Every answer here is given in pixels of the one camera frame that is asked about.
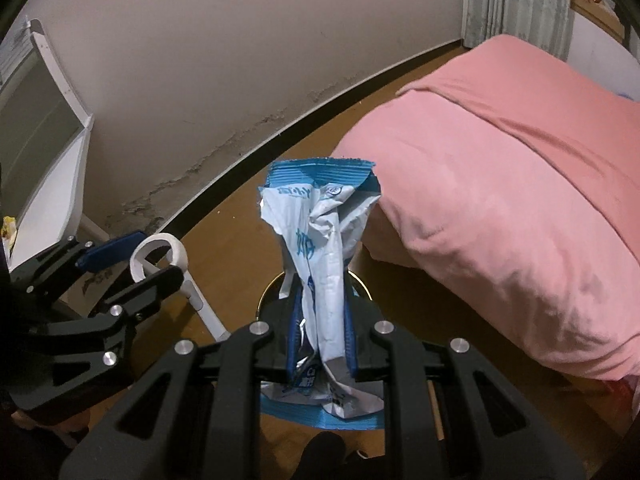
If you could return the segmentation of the white tape roll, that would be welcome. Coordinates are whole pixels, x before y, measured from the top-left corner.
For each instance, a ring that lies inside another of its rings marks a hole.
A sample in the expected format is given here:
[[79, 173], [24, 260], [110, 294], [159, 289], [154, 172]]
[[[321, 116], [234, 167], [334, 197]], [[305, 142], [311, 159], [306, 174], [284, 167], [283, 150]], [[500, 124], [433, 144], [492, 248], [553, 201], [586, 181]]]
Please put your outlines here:
[[189, 265], [186, 248], [177, 237], [168, 233], [151, 235], [134, 248], [129, 259], [129, 273], [135, 283], [160, 270], [160, 263], [166, 262], [186, 274]]

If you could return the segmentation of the blue white snack wrapper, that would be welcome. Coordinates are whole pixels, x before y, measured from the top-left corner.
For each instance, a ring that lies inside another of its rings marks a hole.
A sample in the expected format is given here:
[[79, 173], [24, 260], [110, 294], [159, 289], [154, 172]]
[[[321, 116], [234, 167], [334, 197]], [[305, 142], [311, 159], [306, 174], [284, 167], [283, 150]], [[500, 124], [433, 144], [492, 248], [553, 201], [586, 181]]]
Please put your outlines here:
[[381, 196], [373, 162], [306, 158], [274, 162], [260, 189], [260, 216], [279, 237], [285, 298], [294, 284], [286, 342], [288, 380], [262, 383], [265, 413], [323, 430], [384, 426], [383, 386], [357, 385], [355, 298], [348, 265]]

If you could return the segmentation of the white desk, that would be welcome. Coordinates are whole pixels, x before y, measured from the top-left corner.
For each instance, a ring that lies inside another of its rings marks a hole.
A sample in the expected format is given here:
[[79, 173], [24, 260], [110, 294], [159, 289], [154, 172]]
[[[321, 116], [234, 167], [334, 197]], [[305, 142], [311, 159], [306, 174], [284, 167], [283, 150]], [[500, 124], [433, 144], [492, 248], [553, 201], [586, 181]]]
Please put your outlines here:
[[[10, 270], [62, 240], [65, 234], [74, 235], [77, 232], [82, 214], [90, 136], [91, 128], [83, 128], [64, 148], [36, 187], [18, 222], [15, 244], [9, 256]], [[170, 234], [146, 236], [134, 248], [128, 258], [129, 273], [134, 281], [140, 282], [157, 271], [157, 267], [149, 260], [155, 249], [165, 249], [168, 263], [182, 271], [180, 292], [189, 300], [209, 333], [216, 341], [228, 339], [230, 332], [192, 278], [188, 270], [186, 248], [177, 237]]]

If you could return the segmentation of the yellow snack packet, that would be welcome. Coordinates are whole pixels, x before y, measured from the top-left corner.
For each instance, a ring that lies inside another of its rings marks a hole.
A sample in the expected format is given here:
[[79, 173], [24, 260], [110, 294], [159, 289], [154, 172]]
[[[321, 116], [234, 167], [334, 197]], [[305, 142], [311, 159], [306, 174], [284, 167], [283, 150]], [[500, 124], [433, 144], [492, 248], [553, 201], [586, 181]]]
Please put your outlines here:
[[10, 216], [4, 216], [2, 218], [2, 225], [1, 225], [1, 241], [2, 241], [4, 252], [7, 255], [9, 255], [12, 252], [16, 238], [17, 238], [16, 220]]

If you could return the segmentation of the white desk hutch shelf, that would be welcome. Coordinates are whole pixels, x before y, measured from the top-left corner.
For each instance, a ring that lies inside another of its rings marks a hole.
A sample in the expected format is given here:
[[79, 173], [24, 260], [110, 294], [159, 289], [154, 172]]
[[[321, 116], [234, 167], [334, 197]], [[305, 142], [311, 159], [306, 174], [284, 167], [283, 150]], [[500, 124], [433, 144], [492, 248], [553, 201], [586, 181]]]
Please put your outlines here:
[[41, 181], [93, 116], [38, 20], [1, 45], [1, 210], [22, 218]]

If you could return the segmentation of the pink bed blanket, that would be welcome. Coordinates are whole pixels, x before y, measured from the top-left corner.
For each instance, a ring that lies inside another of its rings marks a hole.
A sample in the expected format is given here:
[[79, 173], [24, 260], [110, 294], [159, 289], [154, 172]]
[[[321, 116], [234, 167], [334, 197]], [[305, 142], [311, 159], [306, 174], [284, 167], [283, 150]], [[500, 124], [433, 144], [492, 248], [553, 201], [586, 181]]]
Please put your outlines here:
[[382, 195], [363, 244], [564, 374], [639, 371], [639, 105], [512, 37], [406, 84], [337, 144]]

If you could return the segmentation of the grey green curtain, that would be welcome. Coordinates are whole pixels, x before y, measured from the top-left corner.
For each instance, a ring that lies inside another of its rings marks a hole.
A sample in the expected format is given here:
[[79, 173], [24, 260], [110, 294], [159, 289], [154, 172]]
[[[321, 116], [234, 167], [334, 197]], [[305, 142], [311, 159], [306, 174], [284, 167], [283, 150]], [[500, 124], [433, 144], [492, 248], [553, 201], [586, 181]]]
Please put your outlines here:
[[570, 0], [463, 0], [461, 35], [468, 49], [506, 34], [566, 60], [572, 33]]

